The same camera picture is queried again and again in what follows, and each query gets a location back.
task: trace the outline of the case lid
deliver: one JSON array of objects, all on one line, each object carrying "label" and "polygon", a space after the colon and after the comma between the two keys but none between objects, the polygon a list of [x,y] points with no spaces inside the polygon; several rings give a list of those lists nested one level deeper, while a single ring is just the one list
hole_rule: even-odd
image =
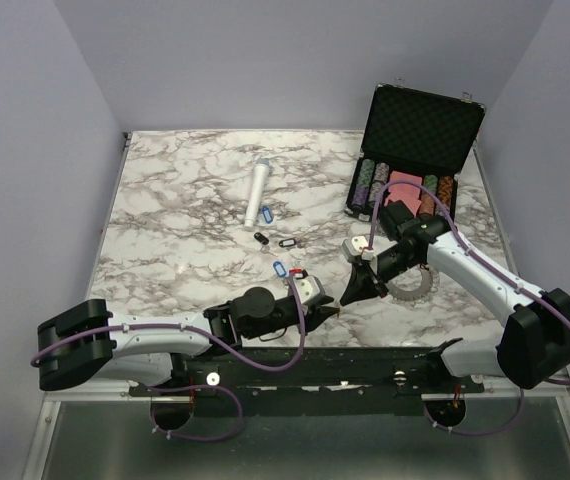
[{"label": "case lid", "polygon": [[454,175],[465,164],[485,106],[457,98],[379,85],[361,149],[410,173]]}]

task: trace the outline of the white tube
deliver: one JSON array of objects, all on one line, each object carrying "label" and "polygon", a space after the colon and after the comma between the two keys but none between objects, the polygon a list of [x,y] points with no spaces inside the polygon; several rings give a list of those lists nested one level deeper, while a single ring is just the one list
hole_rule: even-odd
[{"label": "white tube", "polygon": [[261,204],[261,196],[263,195],[263,187],[267,174],[269,173],[269,160],[262,158],[256,160],[254,165],[254,179],[252,180],[252,191],[249,194],[247,201],[247,210],[245,211],[245,228],[252,229],[256,223],[256,216],[258,215],[258,207]]}]

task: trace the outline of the gray wall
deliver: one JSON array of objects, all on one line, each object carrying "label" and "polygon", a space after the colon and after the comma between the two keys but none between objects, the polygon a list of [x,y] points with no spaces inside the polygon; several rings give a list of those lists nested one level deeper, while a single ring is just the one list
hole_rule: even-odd
[{"label": "gray wall", "polygon": [[50,0],[0,0],[0,479],[42,394],[36,326],[82,300],[123,138]]},{"label": "gray wall", "polygon": [[127,129],[363,128],[378,82],[492,104],[552,0],[55,0]]},{"label": "gray wall", "polygon": [[482,146],[518,266],[570,292],[570,0],[556,0],[490,111]]}]

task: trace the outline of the black case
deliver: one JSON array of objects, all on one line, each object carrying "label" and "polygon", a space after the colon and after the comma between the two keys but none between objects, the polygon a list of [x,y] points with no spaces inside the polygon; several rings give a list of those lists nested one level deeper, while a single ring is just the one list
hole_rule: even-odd
[{"label": "black case", "polygon": [[[372,208],[350,204],[361,164],[384,162],[392,171],[424,177],[460,173],[485,116],[485,105],[401,86],[379,84],[367,118],[345,212],[369,221]],[[455,213],[458,182],[450,212]]]}]

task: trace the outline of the white marble surface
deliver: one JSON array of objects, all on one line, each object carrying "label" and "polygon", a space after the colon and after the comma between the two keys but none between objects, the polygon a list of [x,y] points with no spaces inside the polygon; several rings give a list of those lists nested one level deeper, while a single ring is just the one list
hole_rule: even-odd
[{"label": "white marble surface", "polygon": [[[350,268],[341,241],[368,231],[343,213],[362,134],[317,131],[192,131],[135,133],[106,232],[92,297],[136,315],[171,316],[202,310],[262,285],[286,293],[272,264],[304,267],[327,293],[342,295]],[[275,222],[261,253],[242,228],[252,166],[269,158],[263,203]],[[505,256],[474,155],[459,177],[461,231],[501,264]],[[284,250],[279,240],[304,239]],[[377,250],[389,244],[377,237]],[[308,336],[310,346],[437,345],[454,337],[485,338],[500,325],[470,294],[441,273],[429,299],[392,298],[343,309]],[[295,329],[260,345],[296,345]]]}]

